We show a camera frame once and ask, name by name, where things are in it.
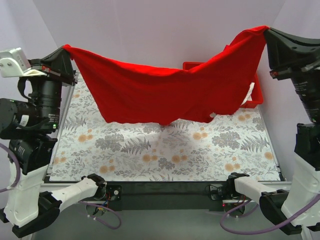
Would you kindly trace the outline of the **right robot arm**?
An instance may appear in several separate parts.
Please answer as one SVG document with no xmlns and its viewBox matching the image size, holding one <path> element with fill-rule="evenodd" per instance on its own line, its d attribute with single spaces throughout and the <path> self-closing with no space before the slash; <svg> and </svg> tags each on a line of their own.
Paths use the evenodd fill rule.
<svg viewBox="0 0 320 240">
<path fill-rule="evenodd" d="M 232 199 L 256 202 L 272 223 L 271 230 L 297 235 L 320 229 L 320 41 L 276 29 L 264 33 L 270 75 L 291 79 L 310 119 L 299 123 L 295 137 L 295 169 L 290 189 L 274 189 L 244 173 L 229 175 L 223 188 Z"/>
</svg>

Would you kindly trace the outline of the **red t shirt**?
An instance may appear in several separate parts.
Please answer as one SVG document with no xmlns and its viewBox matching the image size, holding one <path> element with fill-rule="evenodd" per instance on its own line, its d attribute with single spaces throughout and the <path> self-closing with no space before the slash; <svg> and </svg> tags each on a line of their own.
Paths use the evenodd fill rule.
<svg viewBox="0 0 320 240">
<path fill-rule="evenodd" d="M 268 29 L 262 25 L 243 30 L 222 52 L 189 70 L 121 62 L 68 44 L 63 48 L 107 123 L 209 123 L 244 104 Z"/>
</svg>

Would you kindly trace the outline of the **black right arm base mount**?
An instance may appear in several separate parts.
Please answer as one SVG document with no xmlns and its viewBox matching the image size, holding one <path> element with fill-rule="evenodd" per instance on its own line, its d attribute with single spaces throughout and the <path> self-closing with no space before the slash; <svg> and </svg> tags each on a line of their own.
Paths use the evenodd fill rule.
<svg viewBox="0 0 320 240">
<path fill-rule="evenodd" d="M 244 194 L 238 193 L 232 186 L 224 184 L 209 184 L 205 187 L 205 191 L 211 200 L 235 200 L 244 202 L 250 198 Z"/>
</svg>

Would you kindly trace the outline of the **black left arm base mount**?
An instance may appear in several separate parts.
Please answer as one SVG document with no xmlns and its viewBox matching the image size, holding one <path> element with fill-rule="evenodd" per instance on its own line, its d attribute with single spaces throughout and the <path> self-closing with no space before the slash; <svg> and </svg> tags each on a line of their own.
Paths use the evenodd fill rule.
<svg viewBox="0 0 320 240">
<path fill-rule="evenodd" d="M 97 189 L 93 198 L 97 201 L 119 201 L 121 199 L 122 187 L 120 185 L 104 185 Z"/>
</svg>

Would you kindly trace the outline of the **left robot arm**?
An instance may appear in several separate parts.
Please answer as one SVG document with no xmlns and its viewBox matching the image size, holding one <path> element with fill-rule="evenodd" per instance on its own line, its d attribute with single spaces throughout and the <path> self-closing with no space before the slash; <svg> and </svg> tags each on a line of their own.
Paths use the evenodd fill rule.
<svg viewBox="0 0 320 240">
<path fill-rule="evenodd" d="M 44 58 L 27 59 L 21 48 L 0 53 L 0 74 L 18 78 L 23 100 L 0 100 L 0 137 L 9 140 L 8 201 L 0 219 L 12 224 L 12 232 L 23 238 L 50 226 L 60 212 L 93 197 L 106 196 L 106 182 L 90 174 L 60 190 L 41 191 L 44 176 L 57 142 L 51 134 L 59 129 L 62 87 L 77 83 L 70 54 L 59 48 Z"/>
</svg>

